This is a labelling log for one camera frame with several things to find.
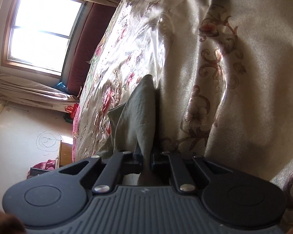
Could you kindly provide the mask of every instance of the floral bedspread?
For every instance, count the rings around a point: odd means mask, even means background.
[[[146,74],[161,147],[271,180],[293,222],[293,0],[122,0],[91,61],[74,160],[100,154],[108,110]]]

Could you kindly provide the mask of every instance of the window frame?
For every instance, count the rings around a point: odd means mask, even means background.
[[[65,54],[65,59],[64,59],[62,71],[58,72],[58,71],[54,71],[54,70],[47,69],[47,68],[40,68],[40,67],[34,66],[31,63],[28,63],[24,60],[11,57],[10,45],[11,45],[11,39],[13,36],[14,29],[22,28],[19,26],[15,26],[15,19],[16,19],[19,5],[20,5],[20,1],[21,0],[12,0],[11,6],[10,6],[10,9],[8,12],[7,21],[5,24],[4,40],[3,40],[3,45],[2,45],[1,66],[20,69],[23,71],[28,71],[28,72],[32,72],[32,73],[36,73],[36,74],[42,74],[45,76],[60,79],[62,76],[62,73],[64,71],[64,67],[66,65],[66,59],[67,59],[68,52],[70,50],[72,38],[74,37],[74,32],[76,31],[76,28],[77,28],[77,25],[79,22],[79,18],[82,15],[82,12],[84,11],[84,8],[87,5],[87,2],[83,1],[83,0],[72,0],[72,1],[80,2],[81,6],[80,6],[80,9],[79,9],[77,16],[75,18],[75,21],[74,21],[74,24],[72,26],[72,29],[71,29],[69,36],[57,34],[57,33],[53,33],[53,32],[41,31],[41,32],[48,33],[51,35],[64,37],[69,40],[67,42],[66,54]]]

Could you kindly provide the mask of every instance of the window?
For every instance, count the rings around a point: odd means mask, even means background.
[[[80,0],[14,0],[3,51],[3,66],[60,77]]]

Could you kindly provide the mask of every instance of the ribbed surface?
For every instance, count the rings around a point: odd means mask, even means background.
[[[194,197],[181,196],[171,187],[118,187],[110,195],[97,196],[71,223],[32,234],[180,234],[247,233],[281,234],[277,227],[243,231],[211,219]]]

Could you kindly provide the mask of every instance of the wooden window frame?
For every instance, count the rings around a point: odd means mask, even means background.
[[[68,52],[70,50],[70,44],[71,44],[71,40],[72,37],[74,36],[74,32],[78,23],[78,19],[81,16],[81,13],[83,12],[84,7],[86,6],[87,2],[83,1],[83,0],[73,0],[73,1],[78,1],[81,2],[81,6],[80,9],[77,13],[77,16],[75,18],[75,22],[73,24],[72,30],[70,32],[69,36],[64,36],[64,35],[60,35],[61,37],[65,37],[67,39],[69,39],[68,41],[68,45],[66,48],[66,56],[64,59],[64,63],[63,63],[63,68],[61,72],[58,71],[53,71],[47,68],[40,68],[37,66],[34,66],[32,64],[29,64],[25,61],[22,60],[18,60],[18,59],[9,59],[9,48],[10,48],[10,41],[11,41],[11,37],[12,37],[12,33],[13,33],[13,29],[17,28],[17,27],[12,27],[12,24],[14,24],[15,18],[16,18],[16,14],[17,14],[17,9],[18,6],[20,4],[21,0],[12,0],[9,12],[8,12],[8,17],[7,17],[7,21],[5,24],[5,29],[4,29],[4,40],[3,40],[3,45],[2,45],[2,57],[1,57],[1,66],[3,67],[8,67],[8,68],[14,68],[14,69],[19,69],[19,70],[23,70],[23,71],[27,71],[27,72],[32,72],[32,73],[36,73],[36,74],[41,74],[41,75],[45,75],[45,76],[49,76],[49,77],[53,77],[53,78],[57,78],[60,79],[62,76],[62,73],[64,71],[64,67],[65,67],[65,63],[66,63],[66,58],[68,55]],[[52,35],[57,35],[59,36],[59,34],[56,33],[49,33]]]

